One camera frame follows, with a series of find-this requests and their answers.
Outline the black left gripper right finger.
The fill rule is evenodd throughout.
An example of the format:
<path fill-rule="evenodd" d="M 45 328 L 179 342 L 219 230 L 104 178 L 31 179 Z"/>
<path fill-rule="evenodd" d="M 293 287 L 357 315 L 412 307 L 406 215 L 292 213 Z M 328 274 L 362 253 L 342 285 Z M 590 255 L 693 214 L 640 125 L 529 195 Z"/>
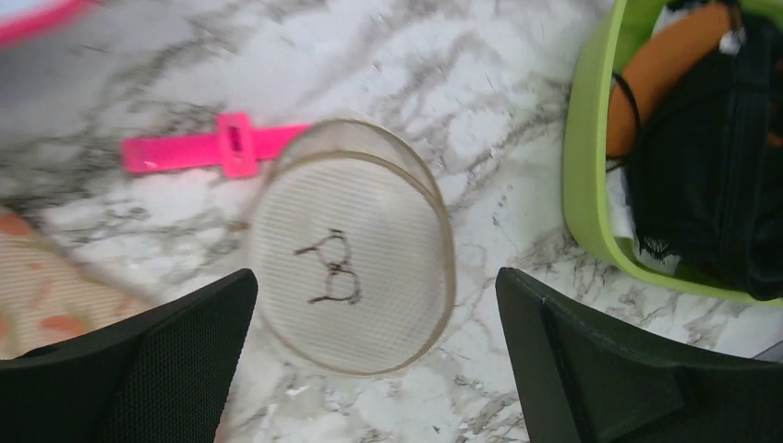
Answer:
<path fill-rule="evenodd" d="M 532 441 L 781 440 L 781 364 L 661 337 L 518 269 L 495 288 Z"/>

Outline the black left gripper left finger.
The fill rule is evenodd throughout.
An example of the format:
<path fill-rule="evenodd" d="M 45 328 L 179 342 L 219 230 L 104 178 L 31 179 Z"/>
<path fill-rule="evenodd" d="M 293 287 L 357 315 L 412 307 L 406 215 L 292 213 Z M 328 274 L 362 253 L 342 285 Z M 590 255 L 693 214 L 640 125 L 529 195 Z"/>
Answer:
<path fill-rule="evenodd" d="M 1 364 L 5 442 L 211 442 L 258 294 L 240 269 Z"/>

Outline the white mesh laundry bag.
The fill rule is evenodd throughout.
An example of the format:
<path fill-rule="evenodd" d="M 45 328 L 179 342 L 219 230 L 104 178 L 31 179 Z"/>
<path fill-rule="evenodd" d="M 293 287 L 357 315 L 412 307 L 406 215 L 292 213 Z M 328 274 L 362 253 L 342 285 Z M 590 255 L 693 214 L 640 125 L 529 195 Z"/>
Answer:
<path fill-rule="evenodd" d="M 287 357 L 379 376 L 445 330 L 452 228 L 432 172 L 391 131 L 348 118 L 313 125 L 272 164 L 249 218 L 260 324 Z"/>

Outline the black bra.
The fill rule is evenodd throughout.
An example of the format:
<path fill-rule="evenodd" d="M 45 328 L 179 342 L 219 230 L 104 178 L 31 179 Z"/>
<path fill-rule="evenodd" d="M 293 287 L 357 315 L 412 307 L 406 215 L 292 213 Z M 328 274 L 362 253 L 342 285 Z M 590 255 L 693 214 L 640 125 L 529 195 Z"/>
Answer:
<path fill-rule="evenodd" d="M 737 1 L 734 30 L 617 159 L 639 249 L 757 300 L 782 295 L 782 29 Z"/>

